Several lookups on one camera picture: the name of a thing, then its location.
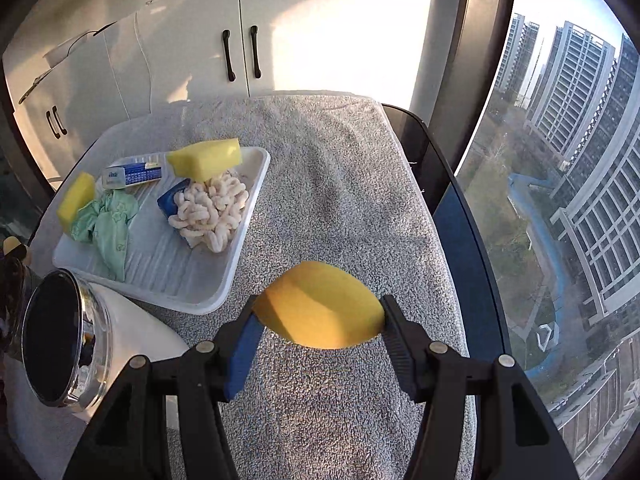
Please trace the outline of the grey terry towel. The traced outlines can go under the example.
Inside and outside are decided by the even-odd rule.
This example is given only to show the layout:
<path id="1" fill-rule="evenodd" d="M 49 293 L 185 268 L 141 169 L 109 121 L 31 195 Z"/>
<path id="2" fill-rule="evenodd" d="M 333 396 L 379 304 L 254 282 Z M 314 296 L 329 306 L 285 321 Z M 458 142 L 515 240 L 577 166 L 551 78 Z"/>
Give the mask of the grey terry towel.
<path id="1" fill-rule="evenodd" d="M 392 295 L 434 339 L 466 351 L 442 245 L 382 107 L 353 96 L 175 102 L 117 125 L 77 170 L 231 136 L 271 157 L 226 302 L 206 315 L 152 307 L 187 344 L 213 336 L 250 295 L 322 261 Z M 243 391 L 221 409 L 243 479 L 399 479 L 423 410 L 398 386 L 383 341 L 340 351 L 265 332 Z"/>

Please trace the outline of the green fabric scrunchie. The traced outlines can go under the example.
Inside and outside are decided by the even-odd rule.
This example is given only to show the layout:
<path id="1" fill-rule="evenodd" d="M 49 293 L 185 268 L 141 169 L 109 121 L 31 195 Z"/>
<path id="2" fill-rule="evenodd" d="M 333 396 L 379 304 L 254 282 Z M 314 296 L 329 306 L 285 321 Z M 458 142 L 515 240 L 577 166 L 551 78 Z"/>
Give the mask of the green fabric scrunchie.
<path id="1" fill-rule="evenodd" d="M 129 223 L 139 211 L 137 199 L 123 190 L 106 190 L 78 210 L 70 237 L 93 244 L 110 277 L 125 279 Z"/>

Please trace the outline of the cream knotted rope toy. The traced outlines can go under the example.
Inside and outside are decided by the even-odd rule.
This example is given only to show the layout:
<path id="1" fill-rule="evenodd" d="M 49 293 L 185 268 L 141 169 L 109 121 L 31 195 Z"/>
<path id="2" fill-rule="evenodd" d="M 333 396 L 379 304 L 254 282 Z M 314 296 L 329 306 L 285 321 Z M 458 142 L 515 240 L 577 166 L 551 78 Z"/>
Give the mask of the cream knotted rope toy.
<path id="1" fill-rule="evenodd" d="M 177 194 L 178 211 L 168 224 L 190 248 L 203 244 L 213 254 L 224 252 L 240 226 L 250 193 L 233 169 L 204 182 L 191 182 Z"/>

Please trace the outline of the white ribbed plastic tray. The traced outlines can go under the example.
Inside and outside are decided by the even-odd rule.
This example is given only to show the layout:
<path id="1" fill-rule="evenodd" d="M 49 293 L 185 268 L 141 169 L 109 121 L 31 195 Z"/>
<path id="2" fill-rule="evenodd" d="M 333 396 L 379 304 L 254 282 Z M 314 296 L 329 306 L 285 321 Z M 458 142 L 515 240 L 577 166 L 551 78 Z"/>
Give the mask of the white ribbed plastic tray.
<path id="1" fill-rule="evenodd" d="M 270 164 L 270 154 L 258 146 L 241 148 L 242 164 L 236 171 L 247 185 L 248 201 L 242 222 L 224 252 L 213 254 L 200 245 L 190 248 L 178 231 L 169 226 L 157 200 L 178 184 L 164 152 L 115 159 L 113 166 L 157 162 L 162 167 L 158 181 L 138 185 L 127 192 L 139 204 L 129 223 L 125 278 L 113 280 L 98 250 L 64 234 L 52 256 L 57 268 L 73 271 L 81 278 L 120 292 L 126 297 L 183 313 L 204 315 L 220 308 L 229 295 L 242 252 L 250 218 Z"/>

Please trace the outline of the yellow sponge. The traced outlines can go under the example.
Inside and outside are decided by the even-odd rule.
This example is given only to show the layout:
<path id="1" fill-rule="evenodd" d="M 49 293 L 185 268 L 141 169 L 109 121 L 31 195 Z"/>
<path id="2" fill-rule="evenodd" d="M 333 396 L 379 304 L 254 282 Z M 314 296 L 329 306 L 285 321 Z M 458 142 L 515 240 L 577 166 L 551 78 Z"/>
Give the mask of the yellow sponge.
<path id="1" fill-rule="evenodd" d="M 81 172 L 66 191 L 56 211 L 64 233 L 70 232 L 78 211 L 94 200 L 95 189 L 96 179 L 91 174 Z"/>
<path id="2" fill-rule="evenodd" d="M 194 143 L 166 154 L 177 177 L 204 182 L 242 162 L 238 138 Z"/>

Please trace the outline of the blue Vinda tissue pack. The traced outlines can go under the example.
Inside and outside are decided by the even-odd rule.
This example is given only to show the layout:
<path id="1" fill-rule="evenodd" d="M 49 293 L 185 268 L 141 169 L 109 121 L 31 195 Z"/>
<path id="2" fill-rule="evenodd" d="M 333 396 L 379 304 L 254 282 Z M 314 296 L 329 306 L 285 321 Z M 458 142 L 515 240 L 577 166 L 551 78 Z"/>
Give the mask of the blue Vinda tissue pack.
<path id="1" fill-rule="evenodd" d="M 183 179 L 157 199 L 157 206 L 166 218 L 177 213 L 178 205 L 176 204 L 176 196 L 178 193 L 183 192 L 190 184 L 190 179 Z"/>

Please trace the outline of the white cabinet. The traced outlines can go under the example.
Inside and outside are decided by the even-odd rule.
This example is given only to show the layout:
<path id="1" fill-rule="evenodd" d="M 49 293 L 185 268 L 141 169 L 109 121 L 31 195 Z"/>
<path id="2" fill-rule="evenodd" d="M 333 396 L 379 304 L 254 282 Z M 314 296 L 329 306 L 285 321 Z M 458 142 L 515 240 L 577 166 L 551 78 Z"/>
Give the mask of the white cabinet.
<path id="1" fill-rule="evenodd" d="M 432 0 L 37 0 L 2 62 L 18 131 L 58 186 L 104 131 L 166 103 L 328 92 L 413 106 L 431 10 Z"/>

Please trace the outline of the orange makeup sponge round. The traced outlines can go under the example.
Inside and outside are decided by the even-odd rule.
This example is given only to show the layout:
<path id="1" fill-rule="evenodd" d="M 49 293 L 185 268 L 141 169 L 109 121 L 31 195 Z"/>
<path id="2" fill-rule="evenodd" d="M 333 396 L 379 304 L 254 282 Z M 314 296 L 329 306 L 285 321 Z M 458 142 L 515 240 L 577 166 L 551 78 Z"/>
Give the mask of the orange makeup sponge round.
<path id="1" fill-rule="evenodd" d="M 287 270 L 257 296 L 252 310 L 282 338 L 320 350 L 363 344 L 382 332 L 385 321 L 380 300 L 366 285 L 319 261 Z"/>

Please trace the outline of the white mug chrome lid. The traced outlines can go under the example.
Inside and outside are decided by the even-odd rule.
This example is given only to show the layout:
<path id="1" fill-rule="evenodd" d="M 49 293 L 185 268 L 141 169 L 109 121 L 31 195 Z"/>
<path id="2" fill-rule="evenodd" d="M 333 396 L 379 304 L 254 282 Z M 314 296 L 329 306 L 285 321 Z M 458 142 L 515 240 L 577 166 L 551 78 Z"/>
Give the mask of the white mug chrome lid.
<path id="1" fill-rule="evenodd" d="M 118 292 L 56 269 L 39 283 L 26 307 L 21 352 L 38 400 L 83 422 L 138 354 L 151 361 L 182 356 L 183 339 Z"/>

